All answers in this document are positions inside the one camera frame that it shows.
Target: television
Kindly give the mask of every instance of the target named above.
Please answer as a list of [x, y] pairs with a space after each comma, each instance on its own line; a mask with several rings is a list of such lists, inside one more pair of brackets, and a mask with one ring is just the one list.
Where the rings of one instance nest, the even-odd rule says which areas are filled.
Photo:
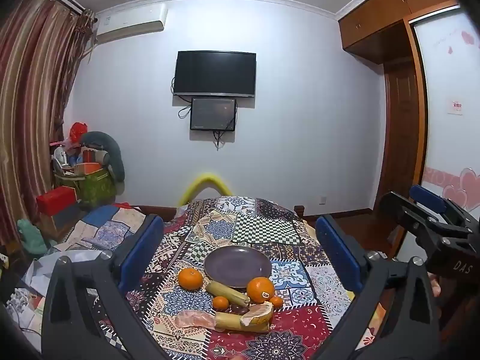
[[193, 98], [190, 130], [235, 131], [237, 101], [222, 98]]
[[179, 51], [174, 95], [255, 97], [256, 54]]

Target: plate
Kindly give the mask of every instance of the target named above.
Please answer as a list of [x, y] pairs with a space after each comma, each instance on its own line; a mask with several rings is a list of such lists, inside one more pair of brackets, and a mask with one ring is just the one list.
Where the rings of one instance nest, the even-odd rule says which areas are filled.
[[247, 246], [231, 245], [212, 251], [203, 263], [206, 275], [232, 288], [246, 288], [252, 279], [272, 274], [272, 263], [262, 252]]

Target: curtain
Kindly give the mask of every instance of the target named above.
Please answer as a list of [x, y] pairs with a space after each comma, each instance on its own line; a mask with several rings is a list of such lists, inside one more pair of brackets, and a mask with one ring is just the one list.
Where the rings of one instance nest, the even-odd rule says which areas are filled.
[[0, 30], [0, 243], [16, 221], [38, 221], [35, 198], [51, 188], [49, 143], [63, 138], [63, 111], [92, 33], [55, 0], [22, 0]]

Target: red box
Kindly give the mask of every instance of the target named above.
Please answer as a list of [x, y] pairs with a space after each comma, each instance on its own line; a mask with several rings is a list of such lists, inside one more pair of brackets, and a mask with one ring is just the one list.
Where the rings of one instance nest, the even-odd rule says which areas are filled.
[[37, 196], [38, 210], [48, 216], [53, 216], [76, 202], [75, 188], [70, 187], [57, 187], [50, 192]]

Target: bed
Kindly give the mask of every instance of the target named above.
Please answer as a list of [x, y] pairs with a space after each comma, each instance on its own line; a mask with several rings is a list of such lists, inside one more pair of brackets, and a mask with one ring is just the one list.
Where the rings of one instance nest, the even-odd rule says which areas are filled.
[[[122, 205], [104, 206], [95, 212], [96, 230], [91, 228], [92, 215], [86, 217], [57, 248], [114, 250], [129, 232], [138, 229], [143, 215]], [[232, 244], [257, 249], [271, 260], [270, 279], [284, 305], [274, 313], [270, 331], [219, 333], [177, 327], [174, 320], [179, 311], [213, 312], [212, 296], [205, 291], [208, 278], [201, 290], [190, 292], [178, 286], [178, 272], [194, 267], [204, 274], [205, 257]], [[228, 196], [193, 201], [165, 223], [158, 249], [136, 288], [125, 297], [173, 359], [224, 360], [241, 355], [245, 359], [293, 360], [308, 359], [315, 352], [338, 324], [353, 295], [340, 283], [314, 229], [293, 211], [264, 199]], [[124, 350], [98, 298], [92, 298], [92, 308], [105, 339]], [[358, 347], [373, 341], [378, 325], [374, 318]]]

